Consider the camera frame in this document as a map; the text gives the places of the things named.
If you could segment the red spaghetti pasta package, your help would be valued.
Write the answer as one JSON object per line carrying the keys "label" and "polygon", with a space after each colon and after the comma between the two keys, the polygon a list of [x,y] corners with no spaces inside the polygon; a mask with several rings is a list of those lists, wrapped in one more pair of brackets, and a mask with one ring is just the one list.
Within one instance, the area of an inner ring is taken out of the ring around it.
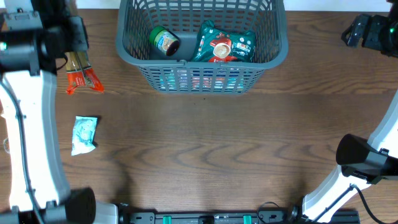
{"label": "red spaghetti pasta package", "polygon": [[66,72],[68,78],[68,95],[74,94],[78,87],[86,86],[103,93],[104,86],[91,66],[86,52],[67,52]]}

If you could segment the teal small packet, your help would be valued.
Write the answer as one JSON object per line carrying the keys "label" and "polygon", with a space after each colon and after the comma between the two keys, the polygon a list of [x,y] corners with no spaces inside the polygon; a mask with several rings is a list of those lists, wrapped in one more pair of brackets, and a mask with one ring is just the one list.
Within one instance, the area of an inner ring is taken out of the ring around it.
{"label": "teal small packet", "polygon": [[93,151],[93,144],[98,119],[95,117],[77,116],[72,133],[72,156]]}

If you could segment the green lid jar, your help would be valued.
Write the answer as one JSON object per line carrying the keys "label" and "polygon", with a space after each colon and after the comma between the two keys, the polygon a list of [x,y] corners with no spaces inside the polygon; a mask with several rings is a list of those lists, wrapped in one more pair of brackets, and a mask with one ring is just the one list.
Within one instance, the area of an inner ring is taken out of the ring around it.
{"label": "green lid jar", "polygon": [[172,56],[180,47],[178,37],[162,26],[153,28],[149,42],[166,56]]}

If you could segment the Kleenex tissue multipack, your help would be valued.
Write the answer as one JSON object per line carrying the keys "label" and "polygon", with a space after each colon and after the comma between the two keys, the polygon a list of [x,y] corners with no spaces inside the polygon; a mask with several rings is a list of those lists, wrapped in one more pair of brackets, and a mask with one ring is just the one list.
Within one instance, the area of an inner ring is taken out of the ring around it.
{"label": "Kleenex tissue multipack", "polygon": [[152,86],[172,93],[242,93],[249,83],[249,75],[238,69],[187,70],[170,69],[156,74]]}

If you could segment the green Nescafe coffee bag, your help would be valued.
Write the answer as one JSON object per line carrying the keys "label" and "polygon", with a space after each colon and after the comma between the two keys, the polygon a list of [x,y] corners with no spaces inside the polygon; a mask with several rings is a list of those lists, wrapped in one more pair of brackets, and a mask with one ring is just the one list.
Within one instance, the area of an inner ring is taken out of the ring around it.
{"label": "green Nescafe coffee bag", "polygon": [[205,21],[198,32],[191,62],[248,62],[256,51],[253,31],[226,32],[217,29],[213,21]]}

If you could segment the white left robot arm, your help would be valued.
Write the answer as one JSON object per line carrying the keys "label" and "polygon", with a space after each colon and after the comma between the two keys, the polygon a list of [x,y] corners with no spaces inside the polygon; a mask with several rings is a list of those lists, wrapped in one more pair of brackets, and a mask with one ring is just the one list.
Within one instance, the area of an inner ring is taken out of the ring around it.
{"label": "white left robot arm", "polygon": [[1,14],[1,104],[11,156],[10,211],[2,223],[117,223],[112,203],[72,190],[55,119],[57,64],[88,49],[73,1],[6,1]]}

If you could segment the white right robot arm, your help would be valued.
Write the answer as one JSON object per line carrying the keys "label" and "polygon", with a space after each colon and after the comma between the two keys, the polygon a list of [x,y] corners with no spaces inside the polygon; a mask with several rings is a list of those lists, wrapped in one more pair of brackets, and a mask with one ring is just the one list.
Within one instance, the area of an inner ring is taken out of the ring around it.
{"label": "white right robot arm", "polygon": [[382,180],[397,179],[397,2],[388,16],[361,14],[341,36],[347,48],[332,47],[338,59],[326,114],[309,140],[325,141],[335,155],[330,174],[303,197],[301,215],[328,223],[350,198]]}

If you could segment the grey plastic basket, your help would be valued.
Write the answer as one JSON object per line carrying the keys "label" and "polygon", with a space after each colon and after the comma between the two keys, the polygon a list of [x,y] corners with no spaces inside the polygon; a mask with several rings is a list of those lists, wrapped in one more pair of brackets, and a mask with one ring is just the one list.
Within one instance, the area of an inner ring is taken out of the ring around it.
{"label": "grey plastic basket", "polygon": [[[239,37],[240,49],[254,48],[252,62],[192,61],[205,21],[213,21],[228,52],[227,34],[252,31],[255,40]],[[284,3],[122,0],[116,49],[159,92],[242,94],[288,54]]]}

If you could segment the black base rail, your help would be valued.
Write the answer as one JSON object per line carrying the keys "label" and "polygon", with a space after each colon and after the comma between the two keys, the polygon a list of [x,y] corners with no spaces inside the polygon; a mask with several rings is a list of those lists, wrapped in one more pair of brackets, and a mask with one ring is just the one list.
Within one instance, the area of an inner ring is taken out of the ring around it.
{"label": "black base rail", "polygon": [[302,214],[297,205],[292,208],[266,207],[256,211],[157,213],[134,212],[120,206],[116,223],[122,224],[263,224],[263,223],[320,223]]}

